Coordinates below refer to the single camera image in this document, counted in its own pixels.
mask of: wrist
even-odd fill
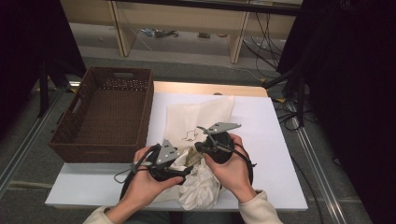
[[[233,191],[233,195],[236,197],[239,203],[247,203],[256,197],[257,192],[253,187],[248,186],[243,189]]]
[[[106,216],[113,223],[123,223],[139,209],[140,207],[136,204],[120,201],[116,206],[106,211]]]

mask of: finger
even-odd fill
[[[151,147],[143,147],[134,154],[134,161],[139,161]]]
[[[216,163],[215,161],[213,161],[213,159],[207,155],[206,153],[204,153],[204,159],[205,159],[205,163],[206,165],[212,169],[213,165]]]
[[[144,171],[149,171],[149,168],[145,165],[139,165],[139,167],[137,167],[137,171],[139,172],[144,172]]]
[[[181,181],[183,181],[183,177],[176,176],[176,177],[172,177],[170,179],[164,180],[164,181],[160,182],[160,184],[163,189],[169,189],[169,188],[172,188],[173,186],[175,186],[176,184],[180,183]]]
[[[231,140],[233,140],[234,143],[239,144],[239,145],[242,146],[242,138],[239,135],[230,133],[230,137],[231,137]]]

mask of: basket handle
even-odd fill
[[[134,77],[134,73],[132,72],[114,72],[114,77]]]
[[[70,104],[70,106],[67,109],[67,116],[69,116],[71,119],[74,119],[78,115],[78,111],[81,108],[82,104],[82,99],[76,95],[76,98],[73,99],[73,102]]]
[[[109,150],[108,148],[92,148],[92,149],[85,149],[84,150],[84,154],[110,154],[111,150]]]

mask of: brown wicker basket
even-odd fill
[[[65,162],[131,162],[146,145],[151,69],[91,67],[49,146]]]

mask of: black cable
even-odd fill
[[[241,145],[237,144],[237,143],[234,143],[236,146],[241,147],[241,148],[245,151],[245,153],[247,154],[246,156],[245,156],[244,154],[240,153],[240,152],[239,152],[238,150],[236,150],[235,148],[231,148],[231,147],[226,146],[226,145],[224,145],[224,144],[222,144],[222,143],[219,143],[218,141],[215,141],[215,140],[213,139],[213,137],[211,136],[211,134],[207,131],[206,128],[200,127],[200,126],[197,126],[197,128],[201,129],[202,131],[204,131],[205,134],[207,134],[207,136],[210,138],[210,140],[212,141],[212,143],[213,143],[214,146],[224,147],[224,148],[230,150],[231,152],[235,153],[235,154],[238,155],[240,158],[242,158],[242,160],[245,161],[245,163],[246,163],[246,165],[247,165],[248,179],[249,179],[250,185],[251,185],[251,184],[253,183],[253,167],[255,167],[256,164],[252,164],[252,163],[251,163],[251,160],[250,160],[249,155],[248,155],[247,151],[245,150],[245,148],[242,147]]]
[[[317,195],[315,194],[314,189],[311,186],[311,183],[308,181],[308,178],[306,177],[305,173],[303,172],[303,169],[300,167],[300,165],[297,163],[297,161],[291,155],[290,155],[290,157],[291,157],[291,160],[293,161],[294,165],[297,166],[298,170],[300,171],[301,175],[303,176],[306,185],[308,185],[309,189],[312,192],[312,196],[314,197],[315,204],[317,205],[319,218],[320,218],[320,223],[323,224],[324,223],[323,214],[321,213],[321,209],[320,209],[320,206],[319,206]]]
[[[288,130],[288,131],[296,131],[296,130],[298,130],[298,129],[300,128],[300,126],[297,127],[297,128],[290,128],[290,127],[286,124],[286,122],[287,122],[288,120],[290,120],[290,119],[294,118],[295,116],[297,116],[297,112],[291,111],[291,110],[285,108],[286,103],[289,102],[289,101],[290,101],[290,99],[287,99],[285,102],[280,103],[280,104],[275,108],[275,110],[276,110],[276,111],[279,111],[279,110],[280,110],[280,111],[287,112],[287,114],[277,117],[278,119],[282,119],[279,123],[284,123],[285,129]],[[307,114],[307,113],[314,113],[314,110],[313,110],[313,109],[306,109],[306,110],[303,112],[303,115],[304,115],[304,114]],[[312,120],[312,119],[308,119],[308,118],[306,118],[306,117],[304,117],[304,116],[303,116],[303,119],[305,119],[305,120],[307,120],[307,121],[309,121],[309,122],[311,122],[311,123],[318,124],[317,121]]]
[[[268,62],[268,60],[266,60],[265,58],[263,58],[260,54],[258,54],[257,52],[255,52],[253,49],[251,49],[251,48],[248,46],[248,44],[246,43],[245,40],[243,40],[243,43],[245,44],[245,46],[246,46],[254,55],[256,55],[257,57],[259,57],[260,59],[262,59],[263,61],[265,61],[266,63],[268,63],[271,67],[273,67],[273,68],[276,69],[276,67],[275,67],[273,64],[271,64],[270,62]]]
[[[270,41],[270,43],[280,52],[280,53],[278,53],[279,55],[283,52],[283,50],[281,50],[280,48],[278,48],[277,46],[276,46],[276,44],[274,43],[274,41],[272,41],[272,39],[271,39],[271,37],[270,37],[270,30],[269,30],[269,26],[268,26],[268,40]]]
[[[262,29],[262,23],[260,22],[259,14],[256,13],[256,19],[257,19],[257,21],[258,21],[258,23],[260,25],[261,30],[262,30],[262,35],[263,35],[262,43],[264,42],[264,40],[266,40],[266,42],[268,44],[268,47],[270,48],[271,57],[274,60],[275,66],[277,67],[278,60],[277,60],[277,58],[276,58],[276,56],[274,54],[274,51],[272,50],[270,36],[269,36],[270,14],[266,14],[266,16],[267,16],[267,23],[266,23],[265,32],[264,32],[264,30]]]
[[[251,36],[250,39],[251,39],[251,41],[252,41],[255,45],[257,45],[259,48],[261,48],[261,49],[263,49],[263,50],[265,50],[265,51],[271,52],[271,50],[265,49],[265,48],[263,48],[259,43],[257,43],[257,42],[254,40],[253,36]],[[278,53],[278,52],[273,52],[273,53],[274,53],[275,55],[277,55],[277,56],[280,56],[280,55],[281,55],[281,54]]]
[[[113,177],[114,180],[115,180],[116,182],[120,183],[120,184],[123,184],[123,183],[125,183],[126,179],[123,180],[123,181],[119,181],[119,180],[117,179],[117,176],[122,175],[123,173],[128,172],[128,171],[131,171],[131,172],[133,172],[133,173],[136,174],[136,173],[139,172],[139,171],[148,170],[148,169],[137,169],[137,168],[139,168],[140,164],[142,164],[142,162],[143,162],[144,159],[147,157],[147,155],[148,155],[150,152],[154,151],[156,147],[161,147],[161,146],[160,146],[160,144],[157,144],[157,145],[151,147],[149,150],[147,150],[147,151],[145,152],[145,154],[140,158],[140,160],[139,160],[135,165],[134,165],[133,163],[131,164],[131,168],[130,168],[130,169],[124,170],[124,171],[122,171],[122,172],[120,172],[120,173],[114,175],[114,177]]]
[[[276,77],[271,77],[271,76],[268,76],[268,75],[265,75],[264,73],[262,73],[262,71],[260,70],[259,65],[258,65],[258,59],[259,59],[259,57],[257,56],[256,57],[256,69],[257,69],[257,71],[264,77],[269,77],[269,78],[275,79]]]

